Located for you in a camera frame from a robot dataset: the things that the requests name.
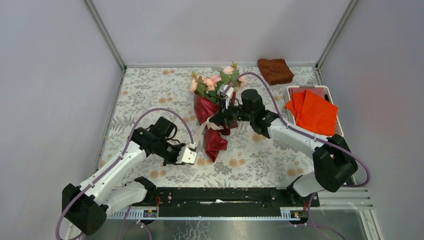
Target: bouquet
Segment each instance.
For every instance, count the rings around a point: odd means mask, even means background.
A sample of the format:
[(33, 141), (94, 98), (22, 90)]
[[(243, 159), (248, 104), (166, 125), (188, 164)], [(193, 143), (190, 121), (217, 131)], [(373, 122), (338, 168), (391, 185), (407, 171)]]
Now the bouquet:
[[(222, 85), (230, 84), (239, 75), (237, 63), (224, 67), (219, 75), (213, 75), (210, 78), (199, 76), (195, 72), (191, 74), (194, 78), (191, 82), (190, 91), (194, 93), (194, 111), (200, 124), (203, 124), (209, 117), (213, 116), (219, 109), (218, 103), (223, 99), (217, 94)], [(246, 86), (244, 76), (240, 77), (233, 87)], [(232, 95), (234, 103), (236, 93)], [(233, 121), (229, 124), (229, 128), (236, 128), (237, 122)], [(221, 150), (227, 150), (228, 141), (223, 139), (221, 135), (230, 135), (230, 129), (214, 130), (209, 128), (203, 136), (203, 144), (206, 155), (215, 162), (218, 153)]]

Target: reflective floor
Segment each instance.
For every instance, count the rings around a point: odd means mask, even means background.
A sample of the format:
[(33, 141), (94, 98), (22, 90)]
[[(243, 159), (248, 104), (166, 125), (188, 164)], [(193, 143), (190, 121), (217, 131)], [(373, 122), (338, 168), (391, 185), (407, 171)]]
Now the reflective floor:
[[(361, 217), (355, 210), (314, 210), (314, 222), (336, 229), (347, 240), (366, 240)], [(86, 240), (118, 240), (121, 220), (108, 220)], [(153, 240), (314, 240), (323, 239), (312, 226), (294, 227), (287, 221), (185, 221), (162, 220), (148, 225)], [(342, 239), (329, 230), (322, 230), (331, 240)], [(134, 220), (126, 221), (122, 240), (148, 240), (145, 228)]]

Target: plastic basket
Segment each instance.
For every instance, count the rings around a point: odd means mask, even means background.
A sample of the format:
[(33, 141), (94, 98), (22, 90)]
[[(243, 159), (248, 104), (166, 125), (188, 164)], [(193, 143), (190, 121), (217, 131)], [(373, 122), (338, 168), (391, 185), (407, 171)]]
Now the plastic basket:
[[(287, 90), (286, 90), (286, 93), (284, 94), (285, 103), (288, 103), (291, 100), (290, 94), (289, 94), (289, 89), (291, 89), (291, 88), (307, 88), (307, 89), (310, 89), (310, 88), (323, 88), (324, 89), (324, 94), (327, 94), (328, 95), (328, 98), (330, 100), (330, 103), (334, 104), (333, 103), (333, 99), (332, 99), (331, 94), (330, 94), (329, 88), (327, 86), (323, 86), (323, 85), (288, 86), (287, 87)], [(287, 114), (288, 114), (288, 121), (290, 123), (296, 125), (295, 116), (293, 116), (292, 112), (287, 109)], [(337, 120), (336, 120), (336, 123), (335, 123), (335, 133), (338, 134), (338, 135), (340, 135), (340, 136), (342, 136), (342, 137), (345, 136), (343, 134), (342, 126), (340, 125), (339, 116), (337, 116)]]

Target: floral pattern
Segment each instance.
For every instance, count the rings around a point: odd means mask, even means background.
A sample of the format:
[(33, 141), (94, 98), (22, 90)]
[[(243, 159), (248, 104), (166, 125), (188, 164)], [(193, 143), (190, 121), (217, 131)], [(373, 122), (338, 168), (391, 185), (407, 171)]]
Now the floral pattern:
[[(122, 83), (120, 97), (112, 118), (99, 167), (112, 159), (125, 144), (137, 118), (152, 108), (169, 108), (180, 114), (194, 135), (199, 123), (194, 113), (191, 72), (202, 76), (218, 74), (220, 67), (128, 68)], [(257, 67), (239, 67), (240, 73), (254, 72)], [(290, 67), (294, 74), (289, 85), (315, 85), (312, 67)], [(262, 83), (254, 76), (246, 76), (245, 89), (256, 89), (266, 108), (274, 111), (271, 98)], [(271, 87), (272, 94), (283, 116), (288, 84)], [(242, 89), (237, 89), (240, 98)], [(164, 116), (178, 127), (176, 139), (189, 142), (184, 125), (174, 115), (156, 111), (141, 120), (139, 127), (148, 127)], [(162, 165), (162, 159), (150, 155), (132, 168), (119, 186), (145, 176), (158, 187), (286, 187), (297, 176), (313, 170), (313, 163), (303, 153), (283, 142), (256, 134), (247, 122), (231, 130), (227, 151), (221, 151), (215, 163), (205, 154), (202, 144), (197, 148), (195, 165)]]

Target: brown cloth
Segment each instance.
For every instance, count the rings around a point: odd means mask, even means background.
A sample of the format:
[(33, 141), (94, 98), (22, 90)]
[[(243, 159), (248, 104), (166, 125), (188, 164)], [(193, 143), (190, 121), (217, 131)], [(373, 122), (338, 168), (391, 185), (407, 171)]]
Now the brown cloth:
[(257, 61), (259, 71), (269, 85), (288, 84), (295, 76), (284, 59), (268, 60), (261, 58)]

